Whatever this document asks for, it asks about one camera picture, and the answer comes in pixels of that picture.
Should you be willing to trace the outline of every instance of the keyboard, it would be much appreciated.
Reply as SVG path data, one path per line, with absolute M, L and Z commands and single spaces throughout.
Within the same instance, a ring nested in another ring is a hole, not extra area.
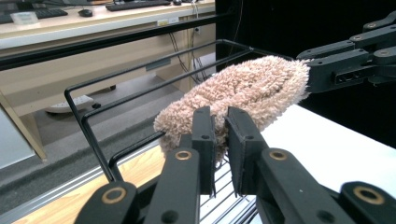
M 60 17 L 60 16 L 67 16 L 67 12 L 59 9 L 39 9 L 34 11 L 37 15 L 39 20 L 46 19 L 46 18 L 53 18 L 53 17 Z M 10 15 L 0 15 L 0 24 L 11 23 L 13 22 Z
M 119 5 L 107 5 L 106 8 L 109 11 L 121 11 L 128 9 L 135 9 L 141 7 L 158 7 L 158 6 L 169 6 L 171 2 L 165 0 L 155 0 L 155 1 L 144 1 L 144 2 L 126 2 Z

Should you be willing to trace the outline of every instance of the computer mouse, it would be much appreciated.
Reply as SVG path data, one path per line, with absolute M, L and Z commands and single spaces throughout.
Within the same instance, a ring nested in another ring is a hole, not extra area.
M 93 16 L 92 11 L 89 9 L 82 9 L 78 12 L 80 17 L 91 17 Z
M 181 0 L 173 0 L 174 6 L 181 6 Z

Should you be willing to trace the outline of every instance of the black wire rack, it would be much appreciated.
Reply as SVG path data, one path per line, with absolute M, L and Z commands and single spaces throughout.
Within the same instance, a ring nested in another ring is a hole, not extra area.
M 193 70 L 193 71 L 188 71 L 188 72 L 183 73 L 183 74 L 181 74 L 179 76 L 176 76 L 176 77 L 170 78 L 168 80 L 165 80 L 164 82 L 162 82 L 160 84 L 153 85 L 152 87 L 150 87 L 150 88 L 148 88 L 146 90 L 139 91 L 139 92 L 130 94 L 128 96 L 122 97 L 122 98 L 120 98 L 120 99 L 118 99 L 116 101 L 113 101 L 113 102 L 109 103 L 109 104 L 101 105 L 99 108 L 95 108 L 94 110 L 88 111 L 85 114 L 83 114 L 82 116 L 78 113 L 78 109 L 77 109 L 77 107 L 76 107 L 76 105 L 75 105 L 75 103 L 73 101 L 72 96 L 71 96 L 71 93 L 73 91 L 76 91 L 76 90 L 79 90 L 79 89 L 82 89 L 82 88 L 86 88 L 86 87 L 91 86 L 93 84 L 96 84 L 96 83 L 99 83 L 99 82 L 103 82 L 105 80 L 108 80 L 108 79 L 111 79 L 111 78 L 114 78 L 114 77 L 123 76 L 123 75 L 125 75 L 125 74 L 127 74 L 129 72 L 133 72 L 133 71 L 135 71 L 137 69 L 144 68 L 144 67 L 156 64 L 156 63 L 160 63 L 160 62 L 163 62 L 165 60 L 170 60 L 171 58 L 178 57 L 178 56 L 180 56 L 182 54 L 191 53 L 191 52 L 194 52 L 195 50 L 199 50 L 199 49 L 203 49 L 203 48 L 207 48 L 207 47 L 211 47 L 211 46 L 215 46 L 216 48 L 224 48 L 224 47 L 225 48 L 229 48 L 230 54 L 227 57 L 216 59 L 213 63 L 209 63 L 209 64 L 207 64 L 205 66 L 195 68 L 195 70 Z M 117 162 L 119 160 L 121 160 L 122 158 L 126 157 L 127 155 L 137 151 L 139 148 L 141 148 L 141 147 L 143 147 L 143 146 L 145 146 L 145 145 L 147 145 L 147 144 L 149 144 L 149 143 L 161 138 L 162 136 L 165 135 L 165 133 L 164 132 L 156 132 L 156 133 L 154 133 L 154 134 L 152 134 L 152 135 L 150 135 L 148 137 L 136 140 L 135 143 L 131 144 L 130 146 L 128 146 L 126 148 L 123 148 L 123 149 L 120 149 L 120 151 L 115 153 L 108 160 L 106 158 L 105 154 L 104 154 L 103 149 L 99 145 L 99 142 L 97 140 L 96 135 L 94 134 L 94 132 L 92 130 L 92 127 L 91 127 L 91 125 L 89 123 L 89 119 L 90 118 L 92 118 L 92 117 L 94 117 L 96 115 L 99 115 L 101 113 L 104 113 L 104 112 L 106 112 L 107 110 L 109 110 L 111 108 L 114 108 L 114 107 L 119 106 L 119 105 L 123 105 L 123 104 L 125 104 L 127 102 L 130 102 L 130 101 L 132 101 L 132 100 L 134 100 L 134 99 L 136 99 L 138 97 L 141 97 L 143 95 L 146 95 L 146 94 L 148 94 L 150 92 L 156 91 L 156 90 L 158 90 L 158 89 L 160 89 L 162 87 L 165 87 L 167 85 L 170 85 L 172 83 L 180 81 L 183 78 L 191 77 L 192 75 L 195 75 L 197 73 L 203 72 L 206 69 L 211 68 L 211 67 L 222 66 L 224 64 L 227 65 L 228 63 L 240 60 L 240 59 L 248 56 L 249 54 L 261 55 L 261 56 L 264 56 L 264 55 L 276 55 L 276 56 L 285 58 L 287 60 L 291 60 L 291 58 L 289 58 L 287 56 L 278 55 L 278 54 L 275 54 L 273 52 L 269 52 L 269 51 L 262 50 L 262 49 L 254 49 L 252 47 L 245 46 L 245 45 L 242 45 L 242 44 L 238 44 L 238 43 L 235 43 L 233 41 L 226 40 L 226 39 L 219 39 L 219 40 L 215 40 L 213 42 L 207 43 L 207 44 L 203 44 L 201 46 L 197 46 L 197 47 L 194 47 L 194 48 L 181 50 L 179 52 L 175 52 L 175 53 L 166 55 L 166 56 L 158 58 L 158 59 L 156 59 L 154 61 L 141 63 L 139 65 L 132 66 L 131 68 L 124 69 L 122 71 L 117 71 L 117 72 L 114 72 L 114 73 L 111 73 L 111 74 L 108 74 L 108 75 L 105 75 L 105 76 L 102 76 L 102 77 L 94 78 L 94 79 L 91 79 L 91 80 L 88 80 L 88 81 L 85 81 L 85 82 L 82 82 L 82 83 L 79 83 L 77 85 L 74 85 L 74 86 L 71 86 L 71 87 L 67 88 L 64 91 L 64 96 L 65 96 L 65 98 L 67 100 L 67 103 L 69 103 L 69 105 L 71 107 L 71 110 L 72 110 L 74 116 L 76 117 L 76 119 L 78 121 L 78 125 L 81 128 L 82 132 L 84 133 L 85 138 L 87 139 L 90 147 L 92 148 L 97 160 L 99 161 L 99 164 L 100 164 L 100 166 L 101 166 L 101 168 L 102 168 L 107 180 L 109 182 L 123 181 L 122 175 L 121 175 L 120 170 L 119 170 L 119 168 L 117 166 Z

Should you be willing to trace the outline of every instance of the wooden floor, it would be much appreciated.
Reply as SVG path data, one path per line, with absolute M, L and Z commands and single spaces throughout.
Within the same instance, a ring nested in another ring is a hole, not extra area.
M 154 147 L 125 162 L 120 166 L 120 171 L 126 182 L 133 183 L 139 187 L 159 175 L 163 168 L 163 163 L 164 157 L 161 148 Z M 85 202 L 89 200 L 97 189 L 106 183 L 108 183 L 106 177 L 101 175 L 88 184 L 65 194 L 14 223 L 74 223 L 79 210 Z

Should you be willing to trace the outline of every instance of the fuzzy towel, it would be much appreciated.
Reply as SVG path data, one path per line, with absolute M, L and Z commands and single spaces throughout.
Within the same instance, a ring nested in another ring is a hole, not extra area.
M 309 72 L 306 63 L 265 56 L 224 68 L 157 116 L 154 130 L 166 133 L 160 140 L 162 149 L 168 151 L 176 148 L 180 136 L 191 133 L 193 112 L 209 105 L 211 114 L 215 115 L 217 160 L 220 161 L 227 149 L 224 117 L 227 116 L 228 106 L 247 111 L 262 131 L 290 105 L 308 95 L 305 92 Z

